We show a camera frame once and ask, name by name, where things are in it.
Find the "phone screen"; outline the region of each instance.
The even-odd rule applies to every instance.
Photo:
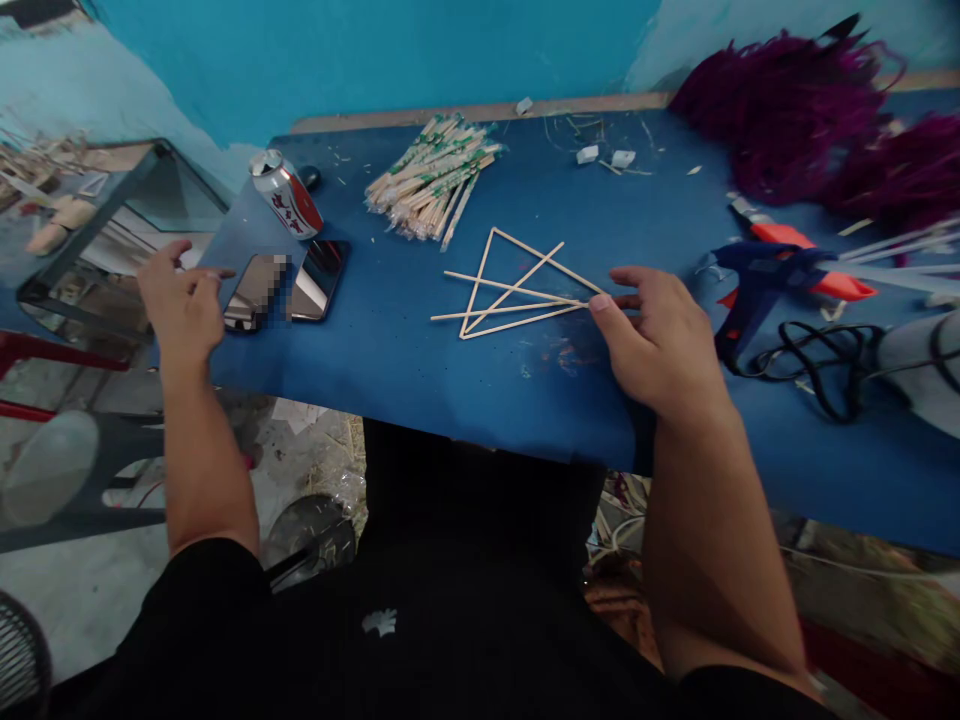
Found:
[[[311,241],[290,294],[291,320],[319,322],[327,316],[349,254],[350,243],[343,240]]]
[[[254,255],[250,258],[223,311],[223,322],[228,330],[256,332],[260,329],[289,265],[288,255]]]

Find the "right hand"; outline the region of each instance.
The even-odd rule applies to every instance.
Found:
[[[234,272],[194,268],[178,273],[180,256],[191,248],[187,239],[159,250],[137,273],[140,295],[160,344],[164,383],[184,373],[205,372],[213,349],[223,339],[223,313],[217,292],[220,278]]]
[[[667,421],[731,407],[707,314],[676,275],[646,267],[610,271],[635,293],[595,295],[590,312],[623,391]],[[628,317],[624,310],[639,310]]]

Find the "can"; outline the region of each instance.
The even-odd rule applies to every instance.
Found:
[[[279,150],[263,150],[254,155],[250,174],[257,192],[291,235],[306,240],[323,229],[323,218],[313,198],[297,177],[296,168]]]

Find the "fan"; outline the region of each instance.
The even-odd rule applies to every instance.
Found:
[[[50,649],[39,623],[0,590],[0,717],[9,711],[17,718],[45,718],[51,674]]]

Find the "wall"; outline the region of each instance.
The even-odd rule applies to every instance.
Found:
[[[98,22],[0,37],[0,103],[104,140],[163,135],[236,191],[299,117],[676,86],[732,38],[860,11],[913,70],[960,68],[953,0],[85,0]],[[12,122],[7,112],[0,123]]]

